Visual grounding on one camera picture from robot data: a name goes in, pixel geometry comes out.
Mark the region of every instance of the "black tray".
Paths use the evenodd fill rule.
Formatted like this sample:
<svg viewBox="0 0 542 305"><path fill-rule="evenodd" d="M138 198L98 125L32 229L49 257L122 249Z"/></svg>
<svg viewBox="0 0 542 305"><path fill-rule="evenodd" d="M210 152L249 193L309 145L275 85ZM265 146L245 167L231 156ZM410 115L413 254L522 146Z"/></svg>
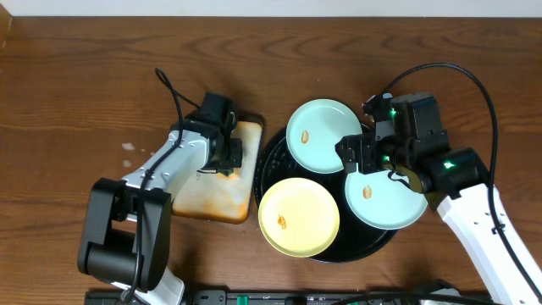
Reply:
<svg viewBox="0 0 542 305"><path fill-rule="evenodd" d="M304 169L291 156L286 144L286 128L265 147L254 175L254 195L260 206L263 194L275 183L288 178L306 178L325 187L337 202L340 226L337 237L323 252L311 259L326 263L344 263L365 258L381 249L396 230L381 230L363 223L348 206L345 197L344 171L322 175Z"/></svg>

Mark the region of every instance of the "wooden table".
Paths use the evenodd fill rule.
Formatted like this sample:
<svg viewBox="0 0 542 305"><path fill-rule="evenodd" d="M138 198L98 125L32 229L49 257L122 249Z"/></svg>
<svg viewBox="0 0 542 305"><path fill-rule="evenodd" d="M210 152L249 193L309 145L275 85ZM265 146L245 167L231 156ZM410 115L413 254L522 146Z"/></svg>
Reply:
<svg viewBox="0 0 542 305"><path fill-rule="evenodd" d="M134 170L175 122L155 67L195 101L213 91L261 114L267 142L311 99L340 100L364 118L361 103L400 72L464 65L494 99L496 185L542 262L542 20L16 18L13 27L0 58L2 302L82 303L85 291L109 288L76 268L86 204L98 178ZM477 88L434 69L392 93L425 91L438 98L452 144L473 147L487 163L489 114ZM126 142L135 150L124 150ZM174 218L169 267L192 287L231 290L366 291L437 278L484 290L431 211L371 257L343 264L275 251L258 230L254 202L242 225Z"/></svg>

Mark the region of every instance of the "white wall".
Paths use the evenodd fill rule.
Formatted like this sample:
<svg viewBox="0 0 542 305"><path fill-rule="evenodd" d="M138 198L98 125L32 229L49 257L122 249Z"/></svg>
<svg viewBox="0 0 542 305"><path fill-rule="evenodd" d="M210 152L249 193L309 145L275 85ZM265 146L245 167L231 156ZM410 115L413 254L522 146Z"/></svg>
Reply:
<svg viewBox="0 0 542 305"><path fill-rule="evenodd" d="M542 0L0 0L13 16L542 17Z"/></svg>

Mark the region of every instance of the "mint green plate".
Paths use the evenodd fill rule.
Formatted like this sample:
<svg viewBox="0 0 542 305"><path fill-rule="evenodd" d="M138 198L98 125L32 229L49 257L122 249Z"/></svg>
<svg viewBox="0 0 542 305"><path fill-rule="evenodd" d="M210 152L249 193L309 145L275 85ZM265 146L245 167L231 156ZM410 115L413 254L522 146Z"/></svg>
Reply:
<svg viewBox="0 0 542 305"><path fill-rule="evenodd" d="M427 207L425 196L388 178L389 170L346 177L346 200L364 223L383 230L397 230L412 224Z"/></svg>
<svg viewBox="0 0 542 305"><path fill-rule="evenodd" d="M303 104L291 116L286 142L302 167L318 174L331 174L343 169L335 144L343 136L361 133L357 116L346 105L318 99Z"/></svg>

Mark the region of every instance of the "orange food scrap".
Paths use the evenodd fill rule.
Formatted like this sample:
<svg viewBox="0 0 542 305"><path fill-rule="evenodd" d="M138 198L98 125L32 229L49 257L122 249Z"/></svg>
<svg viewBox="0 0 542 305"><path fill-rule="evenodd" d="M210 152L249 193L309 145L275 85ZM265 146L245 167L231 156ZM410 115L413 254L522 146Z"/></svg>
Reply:
<svg viewBox="0 0 542 305"><path fill-rule="evenodd" d="M279 215L279 225L282 227L282 230L286 230L286 219L284 216Z"/></svg>
<svg viewBox="0 0 542 305"><path fill-rule="evenodd" d="M305 144L308 142L308 131L304 130L301 134L301 143Z"/></svg>
<svg viewBox="0 0 542 305"><path fill-rule="evenodd" d="M365 199L369 199L373 195L373 190L371 189L371 186L365 186L363 188L363 196Z"/></svg>

